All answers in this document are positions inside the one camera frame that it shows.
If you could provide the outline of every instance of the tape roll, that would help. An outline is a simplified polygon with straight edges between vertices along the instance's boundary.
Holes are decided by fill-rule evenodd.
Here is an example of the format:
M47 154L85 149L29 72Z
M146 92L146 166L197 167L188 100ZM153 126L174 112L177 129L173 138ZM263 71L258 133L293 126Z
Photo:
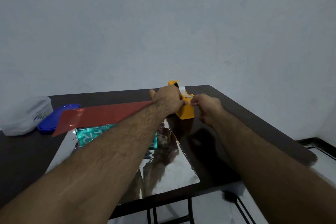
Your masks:
M175 82L174 85L175 85L176 87L179 88L179 90L180 90L180 92L181 92L181 94L182 94L183 96L185 96L185 97L188 97L188 96L189 96L189 95L186 93L186 88L185 88L183 82L181 82L181 81L179 81L179 82Z

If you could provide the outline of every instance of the tape dispenser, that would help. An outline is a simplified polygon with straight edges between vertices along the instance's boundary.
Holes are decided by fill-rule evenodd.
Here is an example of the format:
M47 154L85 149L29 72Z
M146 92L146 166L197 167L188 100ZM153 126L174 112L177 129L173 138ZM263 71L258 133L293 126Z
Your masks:
M184 87L184 84L181 81L169 81L169 85L175 85L176 87L179 88L181 94L182 94L182 99L187 102L187 105L182 106L176 113L176 115L181 119L181 120L186 120L186 119L192 119L195 118L194 115L194 107L190 105L190 100L193 98L193 94L188 94L186 91L186 88Z

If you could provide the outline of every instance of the table top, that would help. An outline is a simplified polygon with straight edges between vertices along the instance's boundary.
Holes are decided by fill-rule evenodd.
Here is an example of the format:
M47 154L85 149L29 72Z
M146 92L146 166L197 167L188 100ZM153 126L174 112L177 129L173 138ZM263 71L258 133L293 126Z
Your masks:
M301 157L307 155L304 147L215 88L203 85L189 86L186 89L194 95L206 93L219 98L226 110L254 132L303 164L308 164ZM147 101L151 99L148 92L147 89L124 90L57 95L50 98L54 109L69 103L88 107ZM216 133L202 124L198 117L199 111L195 108L195 119L180 120L176 115L171 115L167 120L201 182L119 205L114 210L112 218L168 204L177 199L183 200L216 191L226 184L240 180L239 175L230 168L229 160ZM36 129L26 135L15 137L6 137L0 132L0 208L46 172L64 136L65 134L51 137L41 134Z

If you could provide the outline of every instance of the blue lid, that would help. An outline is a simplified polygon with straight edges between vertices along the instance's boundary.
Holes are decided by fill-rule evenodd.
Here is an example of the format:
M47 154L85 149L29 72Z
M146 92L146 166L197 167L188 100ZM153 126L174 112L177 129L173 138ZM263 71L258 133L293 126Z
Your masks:
M62 112L65 110L72 110L80 108L79 104L68 104L61 107L58 107L50 115L48 115L40 124L37 126L39 131L51 132L56 129L58 122L60 121Z

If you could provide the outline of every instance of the hairy forearm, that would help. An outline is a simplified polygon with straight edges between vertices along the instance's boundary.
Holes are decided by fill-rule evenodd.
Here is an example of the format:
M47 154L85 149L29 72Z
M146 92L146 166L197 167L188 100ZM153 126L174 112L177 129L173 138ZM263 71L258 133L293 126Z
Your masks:
M214 129L269 223L335 223L336 190L223 112Z
M151 104L103 133L0 210L0 222L105 224L167 111Z

